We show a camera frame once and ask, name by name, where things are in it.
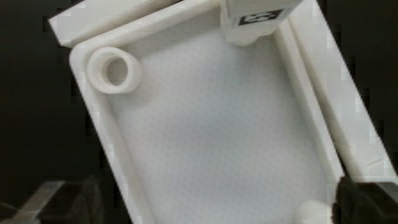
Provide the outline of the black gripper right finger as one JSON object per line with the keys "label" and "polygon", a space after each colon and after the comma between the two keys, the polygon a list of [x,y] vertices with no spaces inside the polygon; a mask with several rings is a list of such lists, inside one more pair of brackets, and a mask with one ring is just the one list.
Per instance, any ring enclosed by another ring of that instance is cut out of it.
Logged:
{"label": "black gripper right finger", "polygon": [[331,224],[398,224],[398,184],[342,177],[330,219]]}

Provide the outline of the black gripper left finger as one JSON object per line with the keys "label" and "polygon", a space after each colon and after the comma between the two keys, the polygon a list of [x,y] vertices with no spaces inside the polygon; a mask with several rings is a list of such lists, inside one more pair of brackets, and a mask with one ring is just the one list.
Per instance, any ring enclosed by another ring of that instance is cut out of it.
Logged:
{"label": "black gripper left finger", "polygon": [[97,179],[44,182],[10,224],[104,224]]}

